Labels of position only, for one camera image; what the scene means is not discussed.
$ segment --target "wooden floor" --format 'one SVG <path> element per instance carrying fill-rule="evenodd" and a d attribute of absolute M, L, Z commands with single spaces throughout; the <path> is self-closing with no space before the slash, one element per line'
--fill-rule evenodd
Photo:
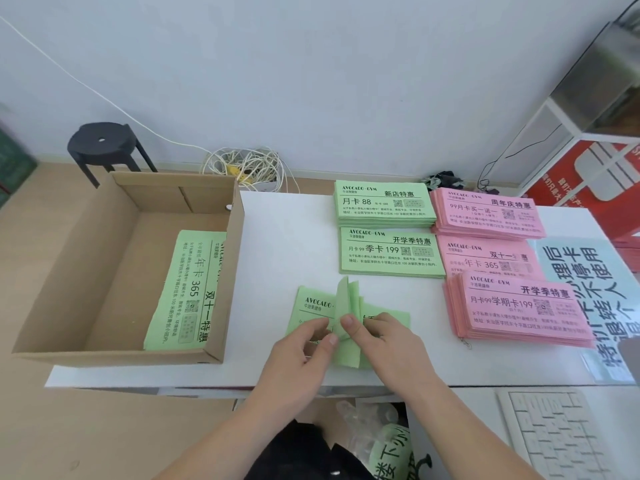
<path fill-rule="evenodd" d="M 303 193 L 333 193 L 331 181 L 298 184 Z M 229 400 L 44 389 L 51 366 L 9 357 L 92 192 L 75 165 L 41 164 L 0 209 L 2 479 L 149 479 L 231 414 Z M 317 400 L 299 419 L 320 424 L 330 444 L 345 444 L 335 402 Z"/>

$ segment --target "keyboard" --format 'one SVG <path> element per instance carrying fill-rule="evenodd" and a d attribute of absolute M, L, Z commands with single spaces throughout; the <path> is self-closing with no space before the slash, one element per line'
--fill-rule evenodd
<path fill-rule="evenodd" d="M 499 388 L 497 394 L 514 450 L 544 478 L 619 478 L 580 391 Z"/>

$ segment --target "plastic stool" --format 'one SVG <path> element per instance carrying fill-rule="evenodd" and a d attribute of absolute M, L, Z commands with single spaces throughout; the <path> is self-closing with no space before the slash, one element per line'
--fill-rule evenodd
<path fill-rule="evenodd" d="M 100 165 L 107 171 L 113 171 L 114 165 L 124 164 L 131 171 L 140 171 L 140 167 L 131 156 L 134 148 L 138 149 L 151 171 L 157 172 L 129 125 L 117 123 L 82 125 L 67 145 L 67 151 L 95 188 L 98 188 L 100 183 L 87 165 Z"/>

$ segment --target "light blue paper sign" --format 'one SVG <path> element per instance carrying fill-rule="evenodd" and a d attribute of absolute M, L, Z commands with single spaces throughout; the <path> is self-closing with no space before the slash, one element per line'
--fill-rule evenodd
<path fill-rule="evenodd" d="M 549 281 L 569 283 L 596 337 L 583 355 L 597 382 L 633 383 L 620 340 L 640 336 L 640 284 L 609 241 L 548 237 L 530 241 Z"/>

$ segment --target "black pants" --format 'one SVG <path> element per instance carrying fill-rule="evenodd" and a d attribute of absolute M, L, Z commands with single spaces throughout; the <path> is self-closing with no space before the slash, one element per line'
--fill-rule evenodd
<path fill-rule="evenodd" d="M 279 432 L 255 461 L 245 480 L 374 480 L 354 455 L 324 441 L 314 424 L 295 420 Z"/>

